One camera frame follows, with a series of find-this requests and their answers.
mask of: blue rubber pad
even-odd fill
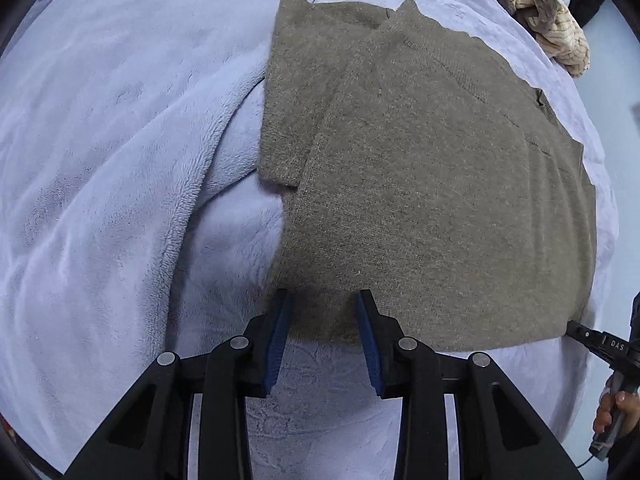
[[[367,370],[369,371],[369,381],[371,382],[371,386],[375,388],[376,395],[380,396],[384,390],[380,365],[380,352],[378,351],[376,338],[373,335],[371,321],[360,295],[358,295],[358,328],[360,330],[360,340],[362,341],[364,359],[367,362]]]
[[[293,298],[287,294],[282,301],[278,318],[273,327],[273,333],[266,353],[265,376],[262,386],[265,393],[269,394],[273,385],[278,381],[280,373],[280,364],[282,363],[282,355],[284,353],[284,345],[287,342],[287,334],[289,333],[289,325],[291,324],[291,313],[293,310]]]

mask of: white fleece blanket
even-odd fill
[[[0,412],[59,470],[158,353],[208,352],[260,310],[282,227],[254,173],[278,1],[40,0],[0,60]],[[573,81],[496,1],[415,1],[502,54],[585,145],[597,324],[618,222]],[[562,437],[586,353],[490,354]],[[358,349],[289,344],[248,421],[257,480],[392,475],[399,401],[375,397]]]

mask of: tool handle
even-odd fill
[[[622,384],[619,388],[612,384],[611,397],[615,397],[618,392],[627,392],[630,394],[635,393],[638,386],[631,382],[622,379]],[[609,454],[609,450],[615,444],[620,434],[620,430],[625,424],[626,413],[620,410],[615,404],[611,409],[611,424],[607,426],[603,433],[594,433],[593,440],[589,452],[598,460],[603,461]]]

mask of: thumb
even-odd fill
[[[626,413],[625,423],[620,430],[620,437],[622,437],[631,433],[640,422],[640,399],[634,394],[618,392],[616,406]]]

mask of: silver screw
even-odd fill
[[[484,368],[485,366],[488,366],[491,364],[491,358],[487,354],[483,354],[482,352],[478,352],[477,354],[474,354],[471,360],[474,362],[476,366],[479,366],[481,368]]]
[[[245,338],[243,335],[238,335],[233,338],[229,344],[231,348],[234,350],[242,350],[243,348],[247,348],[249,346],[249,340]]]
[[[418,348],[418,342],[413,337],[403,337],[398,341],[398,346],[402,350],[415,350]]]
[[[173,352],[164,352],[156,360],[160,366],[168,366],[175,361],[175,355]]]

